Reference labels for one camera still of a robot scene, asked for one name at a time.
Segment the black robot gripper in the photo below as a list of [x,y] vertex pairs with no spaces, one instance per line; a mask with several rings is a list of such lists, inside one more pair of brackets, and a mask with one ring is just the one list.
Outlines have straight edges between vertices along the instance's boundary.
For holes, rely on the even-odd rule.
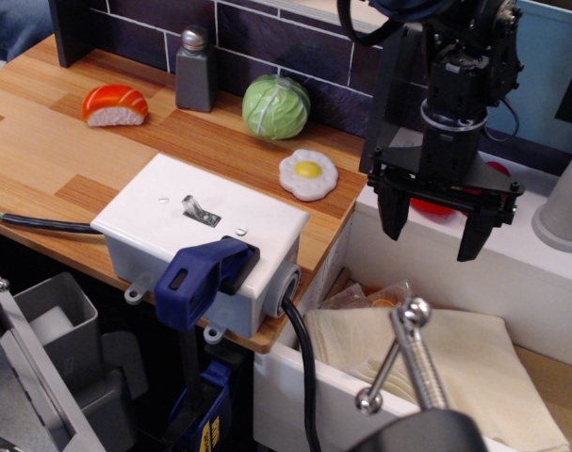
[[[420,145],[376,147],[371,154],[368,184],[378,195],[383,231],[399,239],[412,198],[467,212],[457,261],[472,261],[501,226],[501,212],[515,210],[524,186],[478,155],[488,118],[481,98],[430,96],[422,102],[420,116]],[[465,188],[482,192],[472,194]]]

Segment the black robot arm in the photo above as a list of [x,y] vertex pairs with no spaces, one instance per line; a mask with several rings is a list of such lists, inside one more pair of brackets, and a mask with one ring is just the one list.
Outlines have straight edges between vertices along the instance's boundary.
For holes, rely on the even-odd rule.
[[479,144],[488,110],[507,104],[523,66],[516,52],[521,9],[514,1],[373,1],[386,22],[368,35],[352,25],[351,4],[340,1],[341,26],[357,44],[402,49],[410,24],[420,24],[428,93],[419,108],[423,138],[394,147],[395,68],[382,71],[364,153],[368,185],[378,196],[383,231],[398,239],[411,200],[466,214],[457,259],[475,259],[493,229],[510,224],[524,186],[484,162]]

